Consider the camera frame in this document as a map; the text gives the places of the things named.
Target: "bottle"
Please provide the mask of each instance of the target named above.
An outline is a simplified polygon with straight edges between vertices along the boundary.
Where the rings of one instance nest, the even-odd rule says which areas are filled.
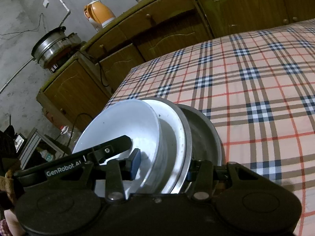
[[[48,162],[56,159],[53,154],[51,154],[47,150],[41,149],[39,146],[36,147],[36,150],[41,154],[42,158]]]
[[[71,149],[71,151],[73,151],[75,145],[77,144],[81,136],[81,132],[77,128],[73,128],[73,132],[71,136],[71,129],[69,128],[69,126],[61,126],[60,129],[61,129],[61,137],[63,138],[63,142],[66,145],[69,143],[69,139],[71,137],[69,148]]]

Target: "wall socket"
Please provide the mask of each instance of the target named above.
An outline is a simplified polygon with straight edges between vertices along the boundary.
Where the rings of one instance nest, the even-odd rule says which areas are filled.
[[[48,5],[49,5],[48,0],[44,0],[43,5],[44,5],[44,7],[45,7],[45,8],[47,8],[47,7],[48,7]]]

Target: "plaid tablecloth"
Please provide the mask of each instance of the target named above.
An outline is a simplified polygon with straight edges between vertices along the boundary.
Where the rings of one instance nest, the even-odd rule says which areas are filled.
[[[315,20],[235,34],[131,70],[107,106],[161,97],[214,124],[226,161],[294,192],[296,235],[315,234]]]

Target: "plaid bedsheet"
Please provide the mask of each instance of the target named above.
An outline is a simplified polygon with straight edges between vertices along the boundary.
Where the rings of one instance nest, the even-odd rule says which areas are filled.
[[[234,34],[131,70],[107,106],[161,97],[214,124],[226,161],[294,192],[298,236],[315,231],[315,20]]]

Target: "stainless steel pot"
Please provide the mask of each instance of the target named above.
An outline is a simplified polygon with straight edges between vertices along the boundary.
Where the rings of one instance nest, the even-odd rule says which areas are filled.
[[[65,30],[62,26],[49,31],[33,47],[31,54],[43,68],[50,68],[71,50],[72,42]]]

